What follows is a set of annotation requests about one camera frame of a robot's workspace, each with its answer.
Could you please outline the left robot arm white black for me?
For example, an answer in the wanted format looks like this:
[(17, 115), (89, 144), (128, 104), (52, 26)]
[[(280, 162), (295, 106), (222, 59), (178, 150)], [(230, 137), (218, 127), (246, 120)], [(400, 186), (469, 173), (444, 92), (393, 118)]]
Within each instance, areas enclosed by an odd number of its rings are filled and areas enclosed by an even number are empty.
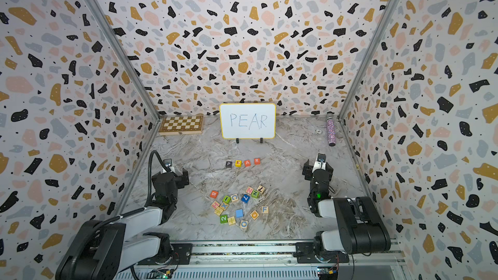
[(108, 220), (88, 220), (79, 229), (56, 271), (56, 279), (113, 279), (140, 262), (159, 268), (191, 260), (192, 245), (172, 245), (169, 234), (152, 232), (176, 210), (178, 190), (189, 185), (186, 170), (174, 168), (150, 177), (155, 192), (145, 207)]

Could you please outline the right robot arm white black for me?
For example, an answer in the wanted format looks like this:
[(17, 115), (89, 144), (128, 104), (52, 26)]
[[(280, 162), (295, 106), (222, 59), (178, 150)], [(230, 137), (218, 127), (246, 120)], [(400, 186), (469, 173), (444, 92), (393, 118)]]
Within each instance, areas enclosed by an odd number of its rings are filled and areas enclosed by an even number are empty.
[(325, 154), (319, 153), (314, 163), (306, 161), (302, 174), (310, 182), (311, 213), (336, 222), (336, 228), (316, 234), (313, 253), (317, 258), (328, 261), (339, 252), (369, 256), (390, 250), (390, 235), (370, 197), (332, 197), (333, 168)]

